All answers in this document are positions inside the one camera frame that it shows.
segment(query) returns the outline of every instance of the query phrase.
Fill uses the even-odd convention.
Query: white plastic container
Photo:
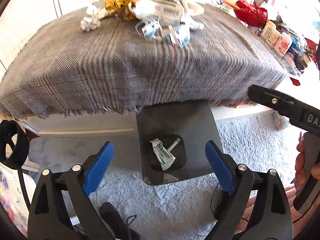
[[[277,41],[279,40],[280,36],[281,36],[280,32],[278,32],[276,29],[272,29],[266,39],[266,42],[270,46],[274,47]]]
[[[268,38],[269,34],[271,33],[272,30],[276,29],[276,25],[272,21],[267,21],[265,27],[263,28],[261,32],[261,36],[265,39]]]
[[[286,52],[288,51],[288,49],[290,48],[292,44],[292,39],[291,37],[286,34],[286,33],[282,33],[279,40],[277,41],[277,43],[275,44],[275,51],[281,56],[283,57],[284,54],[286,54]]]

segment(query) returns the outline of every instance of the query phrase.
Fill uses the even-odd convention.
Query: human hand
[[[294,179],[294,186],[298,190],[302,187],[302,185],[306,182],[306,172],[303,169],[304,165],[304,140],[300,141],[297,145],[297,151],[300,152],[296,159],[296,177]],[[311,168],[311,175],[315,179],[320,179],[320,163],[315,164]]]

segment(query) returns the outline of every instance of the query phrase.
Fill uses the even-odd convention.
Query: red bowl
[[[266,15],[263,19],[258,19],[255,15],[253,15],[249,12],[246,12],[242,9],[240,9],[240,10],[234,9],[234,12],[235,12],[235,15],[237,16],[238,19],[247,23],[248,25],[250,25],[252,27],[262,27],[263,25],[266,24],[266,22],[268,20],[268,11],[265,8],[261,8],[256,5],[254,5],[254,7],[256,9],[261,10],[262,12],[266,12]]]

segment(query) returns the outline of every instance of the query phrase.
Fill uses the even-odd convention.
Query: fluffy carpet
[[[273,168],[285,186],[294,178],[296,145],[300,130],[275,130],[271,113],[217,124],[224,153],[253,171]],[[215,223],[210,201],[217,178],[214,174],[151,187],[140,175],[138,135],[90,138],[36,138],[30,144],[30,160],[40,170],[66,171],[96,154],[105,141],[115,146],[111,162],[98,190],[90,195],[97,209],[111,202],[122,217],[137,214],[131,228],[144,239],[204,239]],[[68,212],[74,211],[66,196]]]

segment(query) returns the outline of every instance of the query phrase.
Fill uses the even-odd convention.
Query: gray blanket
[[[247,101],[252,84],[275,88],[285,70],[275,54],[224,11],[205,6],[184,48],[147,41],[136,22],[110,17],[80,30],[85,8],[39,31],[0,83],[0,112],[24,119],[50,113],[138,112],[140,107],[193,99]]]

